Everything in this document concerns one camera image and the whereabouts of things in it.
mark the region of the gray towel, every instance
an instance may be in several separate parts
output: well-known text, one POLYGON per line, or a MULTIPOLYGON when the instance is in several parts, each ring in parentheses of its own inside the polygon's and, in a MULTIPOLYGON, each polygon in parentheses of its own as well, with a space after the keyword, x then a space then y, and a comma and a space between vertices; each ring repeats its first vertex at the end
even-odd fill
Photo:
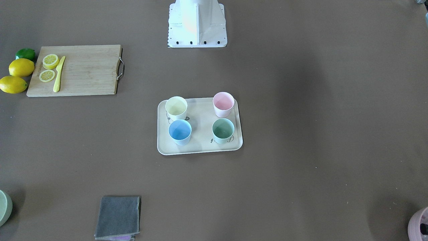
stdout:
POLYGON ((96 240, 129 241, 140 232, 140 197, 101 198, 96 240))

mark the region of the cutting board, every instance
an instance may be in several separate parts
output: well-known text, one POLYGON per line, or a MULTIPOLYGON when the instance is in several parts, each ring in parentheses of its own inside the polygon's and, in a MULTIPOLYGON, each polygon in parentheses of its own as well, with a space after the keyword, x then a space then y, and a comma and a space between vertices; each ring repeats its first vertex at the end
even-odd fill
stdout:
POLYGON ((80 96, 116 94, 121 45, 46 46, 40 49, 36 67, 30 80, 27 96, 80 96), (42 82, 39 75, 43 58, 56 54, 65 56, 61 73, 61 85, 54 92, 55 79, 42 82))

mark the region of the green cup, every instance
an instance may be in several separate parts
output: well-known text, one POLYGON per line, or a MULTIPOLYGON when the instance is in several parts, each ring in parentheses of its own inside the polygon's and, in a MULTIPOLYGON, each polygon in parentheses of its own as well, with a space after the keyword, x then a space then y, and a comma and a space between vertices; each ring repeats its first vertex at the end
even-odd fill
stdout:
POLYGON ((232 137, 235 126, 229 119, 221 118, 213 123, 212 131, 215 142, 224 144, 232 137))

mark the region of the bowl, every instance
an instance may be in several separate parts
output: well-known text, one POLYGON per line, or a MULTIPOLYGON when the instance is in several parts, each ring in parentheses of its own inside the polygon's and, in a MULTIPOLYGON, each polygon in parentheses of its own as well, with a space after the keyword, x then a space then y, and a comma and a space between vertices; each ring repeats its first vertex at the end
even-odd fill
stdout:
POLYGON ((12 213, 12 200, 9 195, 0 190, 0 227, 7 221, 12 213))
POLYGON ((422 235, 421 233, 421 223, 428 222, 428 207, 423 208, 413 214, 412 218, 410 218, 409 226, 407 226, 407 233, 409 235, 410 241, 422 241, 428 238, 428 235, 422 235))

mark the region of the white tray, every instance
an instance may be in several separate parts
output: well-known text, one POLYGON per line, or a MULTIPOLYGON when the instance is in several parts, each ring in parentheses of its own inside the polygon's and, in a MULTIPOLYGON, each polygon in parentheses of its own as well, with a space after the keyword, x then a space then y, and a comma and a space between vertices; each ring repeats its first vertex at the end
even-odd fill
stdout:
POLYGON ((227 117, 235 125, 235 132, 229 142, 225 144, 218 144, 213 140, 212 124, 219 119, 214 113, 213 98, 193 98, 186 99, 186 101, 186 120, 192 126, 192 134, 190 142, 184 146, 177 145, 168 134, 168 127, 172 121, 165 110, 166 100, 158 105, 158 151, 162 155, 235 151, 241 148, 244 141, 236 100, 232 112, 227 117))

